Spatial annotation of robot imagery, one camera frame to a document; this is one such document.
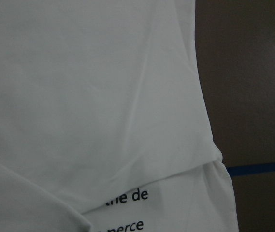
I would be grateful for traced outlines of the white long-sleeve printed shirt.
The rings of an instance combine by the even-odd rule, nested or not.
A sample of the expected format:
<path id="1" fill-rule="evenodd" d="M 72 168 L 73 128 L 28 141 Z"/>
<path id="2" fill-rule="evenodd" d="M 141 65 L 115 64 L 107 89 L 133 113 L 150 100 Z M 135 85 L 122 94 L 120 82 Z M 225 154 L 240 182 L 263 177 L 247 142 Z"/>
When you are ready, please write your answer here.
<path id="1" fill-rule="evenodd" d="M 0 0 L 0 232 L 236 232 L 193 0 Z"/>

